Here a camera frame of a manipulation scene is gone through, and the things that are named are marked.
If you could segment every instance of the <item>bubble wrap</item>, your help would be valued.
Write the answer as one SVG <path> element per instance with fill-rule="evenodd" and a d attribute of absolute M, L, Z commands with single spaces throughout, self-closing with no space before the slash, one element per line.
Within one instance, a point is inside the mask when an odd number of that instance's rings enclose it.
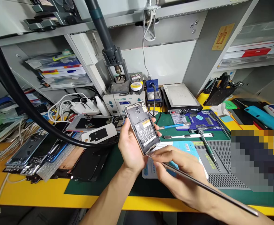
<path fill-rule="evenodd" d="M 81 140 L 81 135 L 83 133 L 79 132 L 74 136 L 74 139 Z M 71 151 L 75 148 L 75 145 L 69 144 L 57 157 L 54 162 L 46 162 L 40 169 L 37 171 L 37 174 L 47 182 L 51 176 L 56 172 L 59 166 L 64 162 L 64 160 L 68 157 Z"/>

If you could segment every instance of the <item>metal spudger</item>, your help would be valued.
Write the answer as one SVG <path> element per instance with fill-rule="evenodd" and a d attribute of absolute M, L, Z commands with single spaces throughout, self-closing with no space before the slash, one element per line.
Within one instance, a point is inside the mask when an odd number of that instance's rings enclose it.
<path fill-rule="evenodd" d="M 193 177 L 190 176 L 189 174 L 186 174 L 185 172 L 183 172 L 183 171 L 181 171 L 181 170 L 178 170 L 177 168 L 175 168 L 175 167 L 173 167 L 173 166 L 170 166 L 170 165 L 168 165 L 167 163 L 162 162 L 162 165 L 163 165 L 165 168 L 167 168 L 167 169 L 169 169 L 169 170 L 175 172 L 176 174 L 181 175 L 182 177 L 184 177 L 184 178 L 186 178 L 186 179 L 189 179 L 190 181 L 192 181 L 193 183 L 195 183 L 197 186 L 200 186 L 201 188 L 203 188 L 203 189 L 209 191 L 210 193 L 213 193 L 213 194 L 217 195 L 218 197 L 223 198 L 223 199 L 227 200 L 228 202 L 234 204 L 235 206 L 237 206 L 237 207 L 239 207 L 239 208 L 245 210 L 246 212 L 248 212 L 248 213 L 250 213 L 250 214 L 252 214 L 252 215 L 254 215 L 254 216 L 257 216 L 257 217 L 259 216 L 259 213 L 258 213 L 256 210 L 254 210 L 254 209 L 248 207 L 247 205 L 244 205 L 244 204 L 242 204 L 242 203 L 239 203 L 239 202 L 237 202 L 237 201 L 234 200 L 234 199 L 230 199 L 230 198 L 226 197 L 226 196 L 223 195 L 222 193 L 220 193 L 220 192 L 218 192 L 218 191 L 215 191 L 214 189 L 210 188 L 209 186 L 207 186 L 207 185 L 203 184 L 202 182 L 198 181 L 197 179 L 193 178 Z"/>

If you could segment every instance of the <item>charger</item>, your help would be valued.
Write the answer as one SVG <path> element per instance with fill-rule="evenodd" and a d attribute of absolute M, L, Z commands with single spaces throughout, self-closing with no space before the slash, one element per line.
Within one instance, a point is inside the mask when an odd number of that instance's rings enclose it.
<path fill-rule="evenodd" d="M 86 108 L 80 102 L 77 102 L 77 104 L 76 103 L 72 104 L 71 110 L 77 114 L 83 114 L 86 112 Z"/>

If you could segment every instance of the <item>white bottle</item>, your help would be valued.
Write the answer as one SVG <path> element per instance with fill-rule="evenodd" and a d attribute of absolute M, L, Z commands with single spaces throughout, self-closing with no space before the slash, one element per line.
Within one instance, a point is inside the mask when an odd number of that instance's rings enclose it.
<path fill-rule="evenodd" d="M 90 100 L 89 98 L 87 98 L 86 104 L 89 106 L 89 108 L 91 110 L 97 110 L 96 103 L 94 101 Z"/>
<path fill-rule="evenodd" d="M 95 96 L 96 102 L 97 102 L 97 107 L 99 108 L 100 112 L 102 113 L 103 116 L 110 116 L 110 113 L 106 107 L 106 105 L 104 105 L 104 103 L 100 100 L 100 98 L 96 95 Z"/>

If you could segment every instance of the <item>book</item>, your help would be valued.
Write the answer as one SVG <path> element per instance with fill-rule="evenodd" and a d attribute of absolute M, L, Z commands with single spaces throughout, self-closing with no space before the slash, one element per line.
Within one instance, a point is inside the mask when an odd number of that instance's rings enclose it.
<path fill-rule="evenodd" d="M 74 69 L 83 69 L 82 65 L 73 65 L 73 66 L 61 66 L 61 67 L 45 67 L 41 68 L 40 70 L 43 73 L 53 73 L 53 72 L 60 72 L 60 71 L 67 71 L 67 70 L 74 70 Z"/>
<path fill-rule="evenodd" d="M 81 74 L 86 74 L 84 69 L 68 70 L 68 71 L 54 72 L 54 73 L 42 73 L 41 75 L 44 76 L 44 78 L 55 78 L 55 77 L 66 77 L 66 76 L 81 75 Z"/>

